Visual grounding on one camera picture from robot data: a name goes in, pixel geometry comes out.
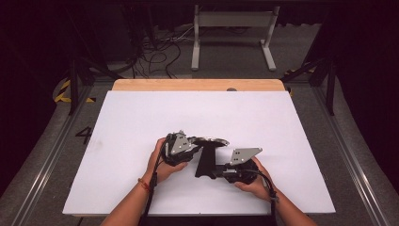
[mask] hand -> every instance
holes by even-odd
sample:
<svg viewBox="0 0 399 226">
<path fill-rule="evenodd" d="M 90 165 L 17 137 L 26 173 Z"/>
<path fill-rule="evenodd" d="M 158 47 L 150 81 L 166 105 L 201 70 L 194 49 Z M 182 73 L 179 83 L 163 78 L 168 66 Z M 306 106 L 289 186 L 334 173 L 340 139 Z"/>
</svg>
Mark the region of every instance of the hand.
<svg viewBox="0 0 399 226">
<path fill-rule="evenodd" d="M 143 176 L 144 181 L 147 181 L 147 180 L 149 181 L 151 179 L 153 168 L 154 168 L 155 162 L 156 162 L 156 158 L 158 157 L 159 152 L 161 152 L 161 147 L 162 147 L 162 144 L 164 143 L 164 141 L 165 141 L 165 138 L 160 138 L 156 142 L 155 149 L 153 150 L 153 152 L 150 156 L 150 159 L 149 159 L 147 170 Z M 159 163 L 160 163 L 160 165 L 158 166 L 158 169 L 156 170 L 157 176 L 158 176 L 158 179 L 157 179 L 158 184 L 165 181 L 170 176 L 170 174 L 172 174 L 173 172 L 180 171 L 185 166 L 187 166 L 187 163 L 184 162 L 184 163 L 177 165 L 176 167 L 172 167 L 172 166 L 164 163 L 162 157 L 159 158 L 158 164 Z"/>
<path fill-rule="evenodd" d="M 258 160 L 258 158 L 256 158 L 254 156 L 254 157 L 252 157 L 252 160 L 255 162 L 256 166 L 258 166 L 259 171 L 261 171 L 263 173 L 263 175 L 265 175 L 267 178 L 269 178 L 270 182 L 273 185 L 273 188 L 275 190 L 277 190 L 271 180 L 269 172 L 264 168 L 264 166 L 262 166 L 262 163 Z M 259 199 L 266 200 L 266 201 L 270 202 L 269 191 L 268 191 L 267 187 L 264 187 L 263 178 L 261 175 L 258 175 L 256 177 L 255 181 L 249 185 L 241 183 L 241 182 L 236 182 L 236 183 L 234 183 L 234 185 L 243 191 L 251 192 Z"/>
</svg>

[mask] bracelet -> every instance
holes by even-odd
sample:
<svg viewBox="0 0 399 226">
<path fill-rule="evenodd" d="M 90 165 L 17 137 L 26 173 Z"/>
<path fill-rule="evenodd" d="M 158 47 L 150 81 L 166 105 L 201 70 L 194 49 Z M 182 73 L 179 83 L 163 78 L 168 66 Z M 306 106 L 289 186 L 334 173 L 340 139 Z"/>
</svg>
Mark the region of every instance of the bracelet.
<svg viewBox="0 0 399 226">
<path fill-rule="evenodd" d="M 138 178 L 137 181 L 141 183 L 141 187 L 143 187 L 147 191 L 147 193 L 150 193 L 150 187 L 147 183 L 143 181 L 143 179 Z"/>
</svg>

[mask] black mechanical part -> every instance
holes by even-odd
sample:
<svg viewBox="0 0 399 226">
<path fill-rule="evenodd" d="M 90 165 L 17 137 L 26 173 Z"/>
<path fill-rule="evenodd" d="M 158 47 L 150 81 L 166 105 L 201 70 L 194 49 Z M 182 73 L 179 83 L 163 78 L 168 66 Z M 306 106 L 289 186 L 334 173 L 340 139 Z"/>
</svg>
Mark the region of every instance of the black mechanical part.
<svg viewBox="0 0 399 226">
<path fill-rule="evenodd" d="M 247 185 L 255 181 L 258 174 L 247 171 L 258 171 L 258 166 L 252 159 L 239 165 L 232 166 L 229 163 L 225 165 L 217 165 L 213 171 L 215 177 L 224 177 L 229 183 L 242 182 Z"/>
<path fill-rule="evenodd" d="M 195 137 L 193 138 L 193 143 L 203 148 L 197 166 L 196 177 L 208 176 L 211 179 L 216 179 L 213 174 L 216 166 L 215 150 L 218 147 L 229 145 L 229 142 L 219 138 Z"/>
<path fill-rule="evenodd" d="M 185 134 L 183 134 L 183 132 L 168 134 L 161 148 L 162 159 L 164 159 L 164 162 L 172 167 L 175 167 L 183 162 L 191 161 L 193 159 L 194 153 L 197 153 L 200 149 L 200 147 L 194 147 L 191 151 L 186 152 L 188 148 L 183 148 L 182 150 L 175 152 L 172 149 L 176 144 L 176 140 L 180 141 L 181 139 L 186 140 Z M 185 147 L 191 145 L 188 140 L 183 141 L 183 143 Z"/>
</svg>

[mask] metal frame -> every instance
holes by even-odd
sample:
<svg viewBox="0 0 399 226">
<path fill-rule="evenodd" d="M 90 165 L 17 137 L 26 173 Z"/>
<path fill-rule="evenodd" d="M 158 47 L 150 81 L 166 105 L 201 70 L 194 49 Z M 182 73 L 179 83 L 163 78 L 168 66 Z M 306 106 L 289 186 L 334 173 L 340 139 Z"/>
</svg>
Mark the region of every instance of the metal frame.
<svg viewBox="0 0 399 226">
<path fill-rule="evenodd" d="M 191 70 L 197 71 L 200 68 L 200 26 L 252 26 L 267 27 L 267 35 L 261 40 L 262 50 L 266 63 L 270 71 L 276 70 L 269 44 L 272 39 L 279 7 L 274 7 L 273 11 L 261 12 L 236 12 L 236 11 L 203 11 L 200 12 L 199 6 L 195 5 L 194 10 L 194 48 L 191 61 Z"/>
<path fill-rule="evenodd" d="M 390 225 L 384 213 L 382 212 L 378 199 L 376 198 L 376 195 L 373 192 L 373 189 L 371 188 L 363 169 L 361 169 L 358 159 L 349 146 L 346 145 L 347 142 L 343 136 L 340 126 L 338 125 L 336 119 L 329 114 L 328 109 L 324 105 L 325 95 L 322 89 L 313 88 L 312 90 L 318 104 L 320 105 L 320 108 L 323 109 L 323 113 L 326 116 L 331 130 L 334 133 L 336 141 L 339 144 L 339 150 L 341 151 L 343 162 L 352 176 L 353 182 L 359 192 L 361 199 L 363 200 L 364 206 L 366 207 L 373 224 L 379 226 Z"/>
<path fill-rule="evenodd" d="M 45 188 L 51 173 L 53 172 L 53 169 L 56 166 L 56 162 L 58 161 L 58 158 L 60 157 L 66 140 L 67 140 L 67 135 L 70 132 L 73 123 L 76 121 L 77 116 L 79 115 L 80 110 L 82 109 L 83 104 L 85 103 L 85 100 L 87 99 L 88 95 L 90 94 L 91 87 L 83 87 L 83 90 L 79 96 L 79 105 L 76 107 L 75 111 L 71 116 L 69 116 L 62 128 L 61 131 L 58 134 L 58 137 L 56 138 L 56 142 L 52 148 L 52 150 L 49 152 L 43 166 L 40 169 L 40 172 L 35 178 L 35 182 L 33 183 L 32 187 L 30 188 L 24 203 L 22 204 L 20 210 L 18 211 L 17 216 L 12 222 L 12 226 L 14 225 L 25 225 L 27 221 L 29 220 L 30 215 L 32 214 L 36 203 L 38 202 L 41 192 Z"/>
</svg>

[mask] table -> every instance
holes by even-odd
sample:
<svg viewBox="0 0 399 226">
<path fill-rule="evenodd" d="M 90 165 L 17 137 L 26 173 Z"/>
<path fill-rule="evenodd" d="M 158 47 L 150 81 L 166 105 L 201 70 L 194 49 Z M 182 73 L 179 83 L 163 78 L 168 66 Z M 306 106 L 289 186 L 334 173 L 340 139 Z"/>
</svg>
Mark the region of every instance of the table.
<svg viewBox="0 0 399 226">
<path fill-rule="evenodd" d="M 240 91 L 221 91 L 229 88 Z M 144 172 L 155 140 L 180 129 L 190 137 L 227 139 L 231 145 L 216 150 L 218 165 L 234 148 L 262 147 L 257 157 L 302 211 L 335 212 L 279 80 L 137 79 L 118 80 L 108 92 L 63 213 L 109 214 Z M 269 205 L 222 178 L 195 178 L 199 158 L 195 154 L 186 169 L 155 189 L 149 216 L 270 213 Z"/>
</svg>

